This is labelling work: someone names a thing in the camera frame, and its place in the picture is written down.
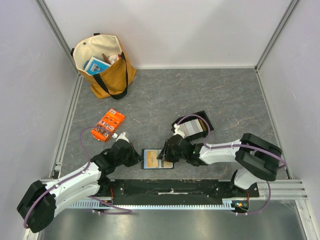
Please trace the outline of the tan credit card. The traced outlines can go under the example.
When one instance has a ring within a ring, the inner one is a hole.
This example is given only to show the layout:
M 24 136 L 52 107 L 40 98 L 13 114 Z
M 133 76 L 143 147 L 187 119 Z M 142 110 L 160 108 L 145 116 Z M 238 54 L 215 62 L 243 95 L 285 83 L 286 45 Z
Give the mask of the tan credit card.
M 158 160 L 158 168 L 159 169 L 173 169 L 174 164 L 172 162 L 168 162 L 165 160 Z
M 157 156 L 158 156 L 157 150 L 146 151 L 146 167 L 147 168 L 157 168 L 159 166 Z

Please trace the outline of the black leather card holder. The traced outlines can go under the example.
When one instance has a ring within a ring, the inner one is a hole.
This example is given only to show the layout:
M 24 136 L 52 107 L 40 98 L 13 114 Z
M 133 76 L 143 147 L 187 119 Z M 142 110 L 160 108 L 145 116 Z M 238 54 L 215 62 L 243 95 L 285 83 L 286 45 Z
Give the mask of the black leather card holder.
M 141 151 L 143 170 L 170 170 L 174 169 L 174 163 L 160 158 L 160 149 L 143 149 Z

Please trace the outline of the black plastic card tray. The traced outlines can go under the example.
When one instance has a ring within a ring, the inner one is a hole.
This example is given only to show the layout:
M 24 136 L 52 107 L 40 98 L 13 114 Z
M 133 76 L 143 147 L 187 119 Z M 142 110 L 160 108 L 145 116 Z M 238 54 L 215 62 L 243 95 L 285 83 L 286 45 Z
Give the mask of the black plastic card tray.
M 204 110 L 185 115 L 177 118 L 171 124 L 171 131 L 175 133 L 176 127 L 179 126 L 187 141 L 194 141 L 206 138 L 208 133 L 214 130 L 212 123 Z

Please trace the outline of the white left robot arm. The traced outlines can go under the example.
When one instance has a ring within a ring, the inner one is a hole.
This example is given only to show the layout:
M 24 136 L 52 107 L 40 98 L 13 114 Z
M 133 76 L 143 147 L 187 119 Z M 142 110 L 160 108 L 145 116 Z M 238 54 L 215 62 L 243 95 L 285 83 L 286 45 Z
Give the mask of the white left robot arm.
M 106 196 L 111 193 L 108 176 L 117 167 L 131 167 L 142 159 L 131 142 L 119 139 L 72 173 L 46 183 L 33 182 L 17 206 L 23 226 L 33 233 L 40 232 L 75 202 L 90 196 Z

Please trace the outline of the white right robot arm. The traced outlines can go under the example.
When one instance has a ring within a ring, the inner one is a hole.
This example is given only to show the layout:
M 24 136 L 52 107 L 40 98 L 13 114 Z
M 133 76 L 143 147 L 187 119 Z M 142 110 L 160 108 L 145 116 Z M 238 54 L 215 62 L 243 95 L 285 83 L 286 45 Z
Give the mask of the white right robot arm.
M 170 163 L 185 160 L 199 167 L 217 163 L 238 163 L 241 169 L 235 171 L 229 184 L 229 191 L 235 197 L 242 196 L 259 180 L 273 182 L 277 178 L 282 159 L 282 150 L 251 133 L 228 143 L 191 143 L 179 134 L 167 139 L 158 154 L 159 159 Z

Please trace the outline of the white credit card stack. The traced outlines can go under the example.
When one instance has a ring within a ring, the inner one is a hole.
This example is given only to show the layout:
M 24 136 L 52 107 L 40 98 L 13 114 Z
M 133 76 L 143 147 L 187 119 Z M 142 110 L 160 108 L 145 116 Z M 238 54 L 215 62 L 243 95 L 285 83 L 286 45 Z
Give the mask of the white credit card stack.
M 184 123 L 180 123 L 179 125 L 185 133 L 185 137 L 190 137 L 204 131 L 199 119 L 189 120 Z

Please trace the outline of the orange printed box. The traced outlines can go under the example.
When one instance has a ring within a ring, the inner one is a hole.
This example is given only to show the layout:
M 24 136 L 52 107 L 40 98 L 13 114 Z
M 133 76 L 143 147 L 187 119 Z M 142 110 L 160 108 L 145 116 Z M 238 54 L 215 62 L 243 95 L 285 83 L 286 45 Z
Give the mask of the orange printed box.
M 126 119 L 125 115 L 110 108 L 90 132 L 98 141 L 107 142 L 110 138 L 116 138 L 116 130 Z

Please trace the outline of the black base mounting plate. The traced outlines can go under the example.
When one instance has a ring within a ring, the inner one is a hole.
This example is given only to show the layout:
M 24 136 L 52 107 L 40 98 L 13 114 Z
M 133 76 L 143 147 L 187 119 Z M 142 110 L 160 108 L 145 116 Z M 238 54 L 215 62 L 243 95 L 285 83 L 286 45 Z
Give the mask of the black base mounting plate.
M 229 181 L 217 179 L 115 179 L 101 185 L 96 196 L 124 197 L 135 195 L 194 194 L 213 195 L 218 198 L 257 198 L 258 185 L 254 183 L 247 190 L 232 185 Z

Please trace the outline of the mustard tote bag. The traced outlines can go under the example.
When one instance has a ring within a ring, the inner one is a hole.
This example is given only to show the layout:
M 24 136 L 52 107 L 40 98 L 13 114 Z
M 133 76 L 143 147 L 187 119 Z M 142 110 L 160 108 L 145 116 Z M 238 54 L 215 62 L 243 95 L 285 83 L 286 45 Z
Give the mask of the mustard tote bag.
M 70 54 L 98 99 L 119 100 L 126 96 L 136 69 L 117 36 L 96 33 L 81 40 Z

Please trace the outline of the blue book in bag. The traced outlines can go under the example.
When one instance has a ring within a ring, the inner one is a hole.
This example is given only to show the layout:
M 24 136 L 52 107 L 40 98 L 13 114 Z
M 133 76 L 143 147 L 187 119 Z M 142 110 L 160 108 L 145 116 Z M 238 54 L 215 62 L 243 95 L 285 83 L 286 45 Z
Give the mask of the blue book in bag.
M 94 56 L 87 60 L 84 64 L 84 71 L 89 75 L 95 75 L 104 72 L 111 65 L 107 62 L 104 62 Z

